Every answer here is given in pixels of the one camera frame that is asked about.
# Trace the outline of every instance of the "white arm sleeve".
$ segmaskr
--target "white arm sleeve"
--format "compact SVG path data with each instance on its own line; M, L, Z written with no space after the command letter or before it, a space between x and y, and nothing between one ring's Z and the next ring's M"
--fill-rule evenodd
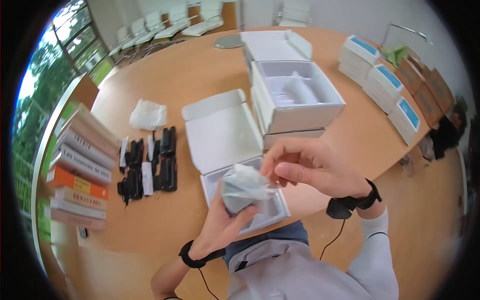
M352 276L375 300L397 300L398 283L388 239L388 212L375 219L360 218L365 242L348 268Z

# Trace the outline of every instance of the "white chair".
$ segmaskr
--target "white chair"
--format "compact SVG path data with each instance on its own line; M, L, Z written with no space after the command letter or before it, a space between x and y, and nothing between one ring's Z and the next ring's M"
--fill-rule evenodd
M168 12L168 20L170 21L171 26L155 35L154 39L171 39L179 31L190 27L190 20L196 17L198 17L198 15L190 18L188 17L187 3L172 7Z
M282 11L277 15L277 24L278 26L307 27L312 24L309 10L309 0L285 0Z
M125 43L125 45L123 45L122 47L123 49L135 46L136 41L141 36L147 33L147 29L145 27L145 18L140 18L136 21L133 21L131 28L132 28L133 38L127 43Z
M159 12L153 12L145 17L146 27L148 32L143 34L135 41L135 46L139 46L143 43L153 40L154 36L165 29L165 23L162 22L162 16Z
M222 19L223 2L220 0L204 0L200 6L200 16L203 22L195 24L183 30L186 36L202 36L207 31L223 25Z
M125 45L130 40L130 35L126 27L122 27L117 31L117 39L119 44L108 54L109 56L115 55L122 51L123 45Z

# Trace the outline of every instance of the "black wrist sensor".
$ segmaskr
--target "black wrist sensor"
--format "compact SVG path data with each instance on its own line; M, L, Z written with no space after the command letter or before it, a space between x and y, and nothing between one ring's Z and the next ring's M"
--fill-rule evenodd
M190 247L192 246L192 244L193 240L186 243L180 250L179 256L187 266L193 269L200 269L201 267L205 266L207 262L224 256L226 254L225 248L223 248L217 251L213 251L212 253L200 260L194 261L188 256L188 251L190 251Z
M344 198L332 198L328 202L327 215L331 216L334 219L348 219L352 215L352 212L355 207L359 209L367 209L373 205L376 199L378 202L381 202L382 199L378 194L377 187L368 179L365 179L368 184L372 187L372 191L367 197L364 198L353 198L353 197L344 197Z

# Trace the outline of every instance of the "wooden table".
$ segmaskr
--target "wooden table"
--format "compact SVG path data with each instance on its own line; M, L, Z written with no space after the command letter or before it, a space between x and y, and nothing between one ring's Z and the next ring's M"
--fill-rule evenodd
M362 88L338 71L338 56L348 35L321 28L291 29L312 44L313 60L347 103L321 139L360 174L371 180L377 178L413 146L404 143L387 115ZM140 98L167 105L167 125L177 127L178 190L160 192L158 199L144 197L130 202L125 208L117 195L116 185L122 175L115 168L109 189L107 228L104 231L91 230L86 240L79 238L82 246L154 255L160 249L175 252L200 233L208 209L200 185L200 173L191 160L181 109L237 88L243 89L249 97L250 82L242 49L215 49L213 46L220 36L236 32L206 35L173 45L120 70L104 83L92 113L119 137L128 136L129 140L143 137L146 140L150 133L134 130L129 125L130 114ZM419 133L412 143L415 145L428 132L428 126L412 96L405 89L402 95L420 118ZM292 217L247 236L273 230L321 211L330 199L306 185L288 186L283 193Z

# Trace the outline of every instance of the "hand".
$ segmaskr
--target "hand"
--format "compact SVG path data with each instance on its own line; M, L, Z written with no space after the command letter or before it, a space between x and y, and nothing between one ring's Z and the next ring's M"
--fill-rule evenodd
M188 252L188 256L193 260L200 260L213 251L227 247L257 213L257 208L251 205L230 218L223 204L221 190L222 182L219 180L202 232L193 241Z
M320 139L279 139L265 154L260 174L283 187L301 182L335 198L366 197L372 190Z

